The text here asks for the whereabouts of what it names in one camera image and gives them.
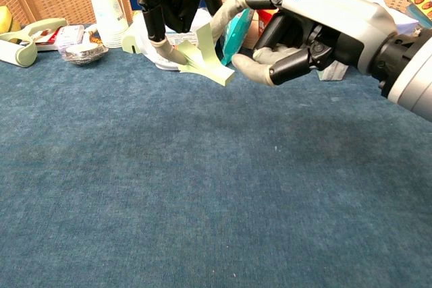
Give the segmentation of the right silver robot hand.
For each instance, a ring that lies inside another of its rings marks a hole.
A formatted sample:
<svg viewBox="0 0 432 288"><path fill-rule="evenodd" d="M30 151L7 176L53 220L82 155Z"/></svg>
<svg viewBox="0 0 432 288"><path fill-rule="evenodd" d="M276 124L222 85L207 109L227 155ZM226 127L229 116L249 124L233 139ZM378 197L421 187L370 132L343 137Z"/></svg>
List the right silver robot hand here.
<svg viewBox="0 0 432 288"><path fill-rule="evenodd" d="M280 85L332 62L371 74L377 54L397 32L394 20L380 5L365 0L227 0L211 20L217 40L227 23L244 9L276 9L254 52L292 40L297 51L273 64L254 59L237 61L238 70L255 82Z"/></svg>

